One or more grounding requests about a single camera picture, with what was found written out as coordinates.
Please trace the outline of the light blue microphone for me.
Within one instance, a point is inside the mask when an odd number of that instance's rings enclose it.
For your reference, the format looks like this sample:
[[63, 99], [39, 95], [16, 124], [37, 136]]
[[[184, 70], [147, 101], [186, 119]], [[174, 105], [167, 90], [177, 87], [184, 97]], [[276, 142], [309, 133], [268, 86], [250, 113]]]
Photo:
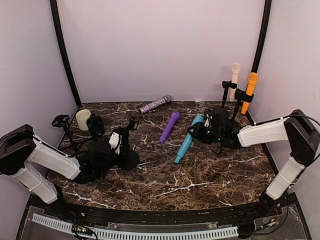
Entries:
[[[203, 115], [197, 115], [192, 123], [191, 126], [193, 126], [194, 124], [198, 123], [198, 122], [204, 122], [204, 116]], [[185, 157], [187, 151], [189, 150], [190, 145], [193, 142], [193, 137], [188, 133], [179, 149], [179, 151], [176, 154], [176, 158], [174, 163], [175, 164], [179, 164], [180, 161]]]

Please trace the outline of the black stand holding blue microphone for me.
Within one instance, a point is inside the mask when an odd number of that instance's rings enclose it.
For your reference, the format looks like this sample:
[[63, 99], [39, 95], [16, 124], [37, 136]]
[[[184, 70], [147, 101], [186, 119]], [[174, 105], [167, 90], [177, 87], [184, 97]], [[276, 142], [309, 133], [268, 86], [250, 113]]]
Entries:
[[138, 153], [130, 149], [129, 131], [135, 131], [138, 128], [139, 121], [131, 117], [126, 127], [120, 127], [117, 130], [120, 143], [118, 144], [119, 154], [117, 157], [117, 166], [123, 170], [132, 170], [140, 162]]

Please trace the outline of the purple microphone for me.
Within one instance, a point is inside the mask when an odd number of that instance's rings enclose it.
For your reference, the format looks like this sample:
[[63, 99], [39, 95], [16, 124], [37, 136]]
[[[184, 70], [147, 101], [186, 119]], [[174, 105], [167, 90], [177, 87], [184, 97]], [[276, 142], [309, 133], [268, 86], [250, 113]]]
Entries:
[[179, 120], [180, 118], [180, 113], [178, 111], [174, 111], [171, 115], [170, 115], [170, 119], [169, 122], [167, 123], [163, 133], [160, 136], [160, 139], [158, 141], [159, 144], [163, 145], [165, 143], [165, 141], [167, 140], [170, 132], [172, 131], [175, 123]]

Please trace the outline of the black stand holding purple microphone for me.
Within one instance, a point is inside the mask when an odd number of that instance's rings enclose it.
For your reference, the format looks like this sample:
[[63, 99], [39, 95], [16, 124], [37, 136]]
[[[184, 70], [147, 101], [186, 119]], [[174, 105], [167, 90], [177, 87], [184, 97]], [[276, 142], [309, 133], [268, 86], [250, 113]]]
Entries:
[[91, 114], [86, 124], [93, 139], [93, 143], [89, 145], [88, 150], [91, 152], [107, 152], [110, 146], [104, 139], [105, 125], [103, 118], [100, 115]]

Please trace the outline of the rhinestone silver-head microphone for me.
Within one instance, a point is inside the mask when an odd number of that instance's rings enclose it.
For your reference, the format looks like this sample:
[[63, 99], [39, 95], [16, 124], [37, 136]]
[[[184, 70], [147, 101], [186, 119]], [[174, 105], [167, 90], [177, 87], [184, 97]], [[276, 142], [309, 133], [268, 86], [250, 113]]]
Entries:
[[152, 101], [151, 103], [139, 108], [138, 111], [140, 114], [144, 114], [144, 113], [147, 113], [151, 110], [154, 110], [154, 109], [156, 109], [166, 103], [169, 103], [171, 100], [172, 100], [172, 96], [169, 94], [166, 94], [163, 97], [160, 97], [160, 98]]

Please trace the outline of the black stand holding white microphone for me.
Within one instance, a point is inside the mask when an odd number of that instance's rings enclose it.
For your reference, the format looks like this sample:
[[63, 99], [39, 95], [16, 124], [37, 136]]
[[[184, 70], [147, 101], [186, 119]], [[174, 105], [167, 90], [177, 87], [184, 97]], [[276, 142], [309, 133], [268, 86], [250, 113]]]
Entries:
[[227, 101], [229, 88], [234, 90], [234, 89], [237, 88], [237, 84], [236, 83], [232, 83], [231, 80], [230, 81], [223, 81], [222, 82], [222, 87], [224, 89], [224, 92], [223, 92], [223, 96], [222, 96], [221, 107], [214, 109], [212, 118], [213, 119], [222, 119], [222, 120], [229, 121], [229, 113], [228, 113], [227, 110], [224, 109], [224, 107], [225, 107], [225, 103]]

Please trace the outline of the black tripod shock-mount stand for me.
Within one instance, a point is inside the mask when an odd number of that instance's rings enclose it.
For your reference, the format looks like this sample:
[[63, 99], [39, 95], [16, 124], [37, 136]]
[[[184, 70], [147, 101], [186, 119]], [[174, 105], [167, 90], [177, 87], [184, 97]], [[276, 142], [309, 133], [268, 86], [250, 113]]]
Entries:
[[72, 157], [77, 157], [78, 155], [84, 155], [86, 154], [88, 151], [87, 150], [81, 150], [82, 146], [85, 143], [88, 143], [89, 141], [93, 141], [94, 138], [91, 136], [88, 139], [82, 140], [82, 141], [75, 141], [72, 138], [73, 132], [70, 130], [70, 116], [67, 114], [60, 114], [58, 116], [56, 116], [51, 125], [54, 128], [62, 128], [64, 130], [64, 135], [68, 138], [69, 140], [69, 145], [65, 146], [61, 149], [61, 151], [63, 150], [70, 150], [73, 153], [71, 154]]

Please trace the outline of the black stand holding orange microphone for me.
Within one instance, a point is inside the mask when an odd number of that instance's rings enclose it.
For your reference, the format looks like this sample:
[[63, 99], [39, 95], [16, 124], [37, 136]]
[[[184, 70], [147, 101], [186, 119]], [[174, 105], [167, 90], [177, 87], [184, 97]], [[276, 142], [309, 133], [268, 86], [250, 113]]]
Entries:
[[230, 126], [234, 126], [235, 125], [235, 122], [236, 122], [236, 116], [240, 110], [240, 107], [242, 106], [242, 104], [244, 102], [247, 102], [247, 103], [251, 103], [253, 98], [254, 98], [254, 94], [252, 93], [252, 95], [248, 95], [246, 93], [246, 91], [244, 90], [241, 90], [239, 88], [237, 88], [235, 90], [235, 94], [234, 94], [234, 97], [236, 99], [236, 105], [234, 107], [234, 110], [233, 110], [233, 115], [232, 117], [229, 119], [229, 122], [228, 124]]

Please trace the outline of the cream white microphone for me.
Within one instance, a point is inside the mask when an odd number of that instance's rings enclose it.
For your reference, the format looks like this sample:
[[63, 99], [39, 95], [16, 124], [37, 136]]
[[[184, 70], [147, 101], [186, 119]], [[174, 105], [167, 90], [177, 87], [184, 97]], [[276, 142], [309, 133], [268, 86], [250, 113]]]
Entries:
[[[240, 65], [240, 63], [238, 63], [238, 62], [234, 62], [233, 64], [232, 64], [232, 67], [231, 67], [231, 82], [233, 83], [233, 84], [238, 84], [238, 79], [239, 79], [239, 73], [240, 73], [240, 71], [241, 71], [241, 65]], [[230, 95], [229, 95], [229, 100], [231, 101], [231, 102], [234, 102], [235, 101], [235, 91], [236, 91], [236, 89], [234, 88], [231, 88], [230, 89]]]

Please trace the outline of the orange microphone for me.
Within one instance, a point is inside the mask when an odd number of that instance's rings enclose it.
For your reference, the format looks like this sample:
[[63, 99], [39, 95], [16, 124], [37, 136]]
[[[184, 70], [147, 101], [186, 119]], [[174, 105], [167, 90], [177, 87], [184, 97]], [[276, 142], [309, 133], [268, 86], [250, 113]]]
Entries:
[[[250, 96], [251, 100], [253, 99], [252, 96], [254, 95], [254, 89], [258, 83], [258, 79], [259, 79], [258, 74], [255, 72], [251, 72], [248, 77], [248, 85], [246, 88], [246, 95]], [[246, 112], [248, 111], [249, 105], [250, 105], [249, 101], [246, 101], [246, 100], [243, 101], [242, 108], [241, 108], [241, 113], [243, 115], [245, 115]]]

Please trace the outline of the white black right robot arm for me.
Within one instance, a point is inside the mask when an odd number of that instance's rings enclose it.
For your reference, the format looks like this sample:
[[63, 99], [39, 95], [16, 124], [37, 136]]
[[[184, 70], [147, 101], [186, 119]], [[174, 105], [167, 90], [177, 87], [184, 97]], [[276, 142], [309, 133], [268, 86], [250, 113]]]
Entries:
[[289, 142], [291, 153], [288, 160], [266, 188], [264, 194], [268, 197], [255, 205], [255, 213], [266, 217], [274, 210], [274, 201], [319, 158], [320, 132], [315, 124], [315, 119], [296, 109], [280, 118], [240, 127], [232, 123], [224, 109], [212, 109], [205, 111], [204, 119], [194, 123], [187, 132], [204, 144], [218, 143], [235, 150], [271, 142]]

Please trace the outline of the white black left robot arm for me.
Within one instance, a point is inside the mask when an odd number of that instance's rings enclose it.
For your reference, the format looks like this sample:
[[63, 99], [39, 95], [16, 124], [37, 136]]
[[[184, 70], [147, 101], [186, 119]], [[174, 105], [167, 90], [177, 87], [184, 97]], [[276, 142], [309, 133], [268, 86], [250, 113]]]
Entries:
[[77, 184], [104, 179], [118, 157], [107, 141], [92, 144], [94, 151], [77, 158], [42, 141], [29, 124], [0, 139], [0, 172], [11, 176], [36, 194], [60, 218], [67, 218], [70, 206], [59, 199], [58, 188], [38, 172], [34, 164], [52, 170]]

